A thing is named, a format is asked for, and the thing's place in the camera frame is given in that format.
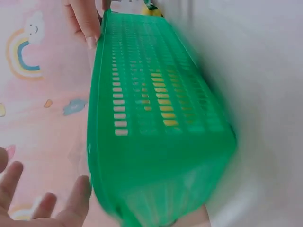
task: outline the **wall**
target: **wall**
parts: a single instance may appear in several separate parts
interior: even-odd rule
[[[212,226],[302,226],[303,2],[158,2],[196,48],[239,136],[207,204]]]

